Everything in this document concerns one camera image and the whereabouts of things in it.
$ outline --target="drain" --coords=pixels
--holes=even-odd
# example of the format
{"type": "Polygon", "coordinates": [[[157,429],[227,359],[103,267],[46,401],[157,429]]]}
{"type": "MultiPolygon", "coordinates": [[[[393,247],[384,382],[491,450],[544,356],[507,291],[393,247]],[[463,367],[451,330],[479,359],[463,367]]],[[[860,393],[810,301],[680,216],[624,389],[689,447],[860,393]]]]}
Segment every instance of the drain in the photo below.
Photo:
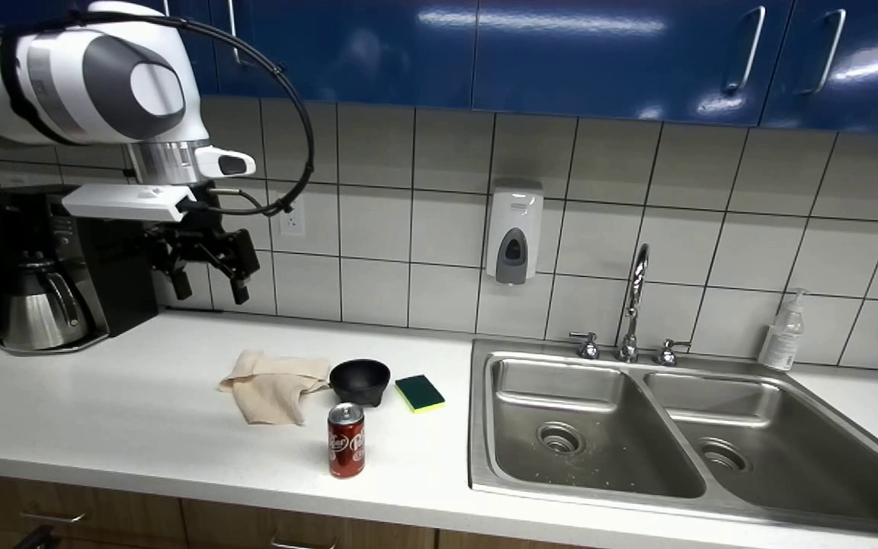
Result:
{"type": "Polygon", "coordinates": [[[552,453],[579,453],[582,450],[582,435],[566,419],[546,419],[540,426],[540,444],[548,447],[552,453]]]}
{"type": "Polygon", "coordinates": [[[701,458],[718,469],[748,469],[748,459],[737,453],[737,447],[726,438],[716,438],[716,435],[706,435],[701,443],[701,458]]]}

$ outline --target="green sponge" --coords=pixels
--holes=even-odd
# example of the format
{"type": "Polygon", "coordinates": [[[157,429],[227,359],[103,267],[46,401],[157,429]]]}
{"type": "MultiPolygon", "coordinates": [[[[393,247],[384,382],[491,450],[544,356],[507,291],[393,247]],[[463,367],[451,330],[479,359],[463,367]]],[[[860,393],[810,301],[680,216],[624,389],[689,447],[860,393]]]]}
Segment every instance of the green sponge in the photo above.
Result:
{"type": "Polygon", "coordinates": [[[413,407],[430,407],[446,401],[428,374],[400,379],[397,386],[413,407]]]}

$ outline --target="cable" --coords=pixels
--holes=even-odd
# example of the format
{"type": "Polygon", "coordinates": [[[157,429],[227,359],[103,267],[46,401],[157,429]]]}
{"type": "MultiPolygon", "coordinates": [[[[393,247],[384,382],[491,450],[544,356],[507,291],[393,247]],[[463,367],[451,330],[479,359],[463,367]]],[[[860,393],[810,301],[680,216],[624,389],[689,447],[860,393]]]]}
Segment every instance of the cable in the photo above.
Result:
{"type": "Polygon", "coordinates": [[[291,82],[291,75],[281,70],[281,64],[274,64],[266,50],[259,50],[255,46],[214,27],[214,24],[204,24],[204,20],[196,20],[196,19],[179,19],[179,16],[135,16],[135,12],[74,12],[69,20],[50,20],[50,24],[25,24],[25,27],[0,27],[0,35],[3,34],[58,34],[58,31],[68,31],[74,24],[120,24],[120,20],[147,20],[147,24],[163,24],[163,27],[179,27],[179,31],[188,31],[188,34],[202,34],[208,38],[217,38],[229,47],[238,47],[244,50],[259,70],[266,70],[270,79],[276,79],[276,86],[282,88],[287,101],[293,102],[298,122],[302,122],[302,131],[305,131],[305,144],[308,144],[308,158],[302,165],[302,172],[298,181],[291,187],[291,191],[282,191],[276,202],[270,205],[259,205],[253,196],[247,191],[217,191],[217,196],[240,196],[253,205],[253,210],[227,210],[227,207],[211,207],[211,205],[196,205],[202,210],[214,210],[214,213],[229,213],[229,216],[276,216],[281,210],[293,210],[293,202],[298,197],[298,191],[305,191],[305,187],[311,184],[313,176],[313,122],[311,122],[311,112],[308,107],[298,101],[298,92],[297,86],[291,82]]]}

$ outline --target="faucet handle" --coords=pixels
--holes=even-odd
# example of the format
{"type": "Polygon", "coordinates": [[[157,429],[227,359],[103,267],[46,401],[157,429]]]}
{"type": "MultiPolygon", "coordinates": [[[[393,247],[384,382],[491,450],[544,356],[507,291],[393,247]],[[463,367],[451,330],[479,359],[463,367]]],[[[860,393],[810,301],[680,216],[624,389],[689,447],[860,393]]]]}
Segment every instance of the faucet handle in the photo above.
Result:
{"type": "Polygon", "coordinates": [[[602,344],[594,332],[566,332],[570,342],[576,342],[576,353],[584,359],[597,359],[602,356],[602,344]]]}
{"type": "Polygon", "coordinates": [[[665,338],[654,362],[675,367],[675,362],[680,362],[683,353],[689,353],[689,346],[691,346],[689,342],[665,338]]]}

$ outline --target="white tile wall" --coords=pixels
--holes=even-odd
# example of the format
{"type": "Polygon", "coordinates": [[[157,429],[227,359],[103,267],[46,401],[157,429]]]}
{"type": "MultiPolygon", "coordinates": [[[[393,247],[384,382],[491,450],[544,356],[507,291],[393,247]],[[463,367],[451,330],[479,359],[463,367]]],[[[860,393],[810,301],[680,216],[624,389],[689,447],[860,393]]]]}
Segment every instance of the white tile wall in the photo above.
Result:
{"type": "MultiPolygon", "coordinates": [[[[259,154],[244,184],[259,197],[297,181],[287,101],[204,97],[204,118],[219,146],[259,154]]],[[[878,136],[351,102],[311,102],[311,118],[318,187],[297,213],[227,220],[253,231],[266,266],[253,301],[235,309],[219,275],[188,266],[183,309],[614,338],[628,263],[649,240],[645,346],[695,338],[697,353],[755,356],[779,291],[806,286],[802,359],[878,367],[878,136]],[[484,197],[517,172],[548,191],[540,275],[500,286],[482,275],[484,197]]],[[[120,146],[0,149],[0,184],[120,181],[120,162],[120,146]]]]}

